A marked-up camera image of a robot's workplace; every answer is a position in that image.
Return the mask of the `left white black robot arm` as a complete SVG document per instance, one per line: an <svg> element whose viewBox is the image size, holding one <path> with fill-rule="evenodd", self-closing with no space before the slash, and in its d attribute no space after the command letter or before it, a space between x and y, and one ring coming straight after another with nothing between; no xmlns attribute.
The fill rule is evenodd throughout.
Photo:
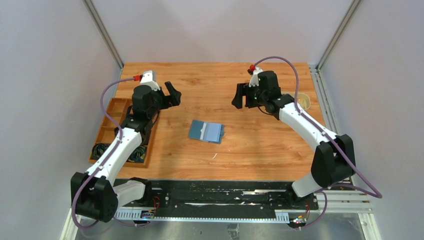
<svg viewBox="0 0 424 240"><path fill-rule="evenodd" d="M181 92L169 81L164 84L168 95L151 83L135 87L132 104L123 122L117 125L113 142L89 169L72 176L71 212L76 225L78 215L107 223L120 207L130 202L148 205L153 201L152 183L147 179L132 177L126 183L114 183L132 153L150 138L153 118L161 110L180 105Z"/></svg>

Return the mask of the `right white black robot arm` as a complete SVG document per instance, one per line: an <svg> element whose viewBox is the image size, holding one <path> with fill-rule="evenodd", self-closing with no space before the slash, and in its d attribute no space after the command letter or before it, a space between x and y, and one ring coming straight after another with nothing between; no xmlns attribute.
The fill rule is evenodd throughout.
<svg viewBox="0 0 424 240"><path fill-rule="evenodd" d="M304 198L354 175L353 140L347 135L326 129L313 119L290 94L283 94L275 72L261 69L251 72L251 79L236 85L232 105L264 107L266 113L293 129L314 150L310 172L294 181L289 195Z"/></svg>

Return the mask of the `blue card holder wallet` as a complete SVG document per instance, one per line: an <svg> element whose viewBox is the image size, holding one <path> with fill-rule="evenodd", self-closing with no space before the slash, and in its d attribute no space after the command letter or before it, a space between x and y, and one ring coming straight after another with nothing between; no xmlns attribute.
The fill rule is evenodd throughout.
<svg viewBox="0 0 424 240"><path fill-rule="evenodd" d="M221 123L193 120L188 138L206 143L220 144L224 136L224 125Z"/></svg>

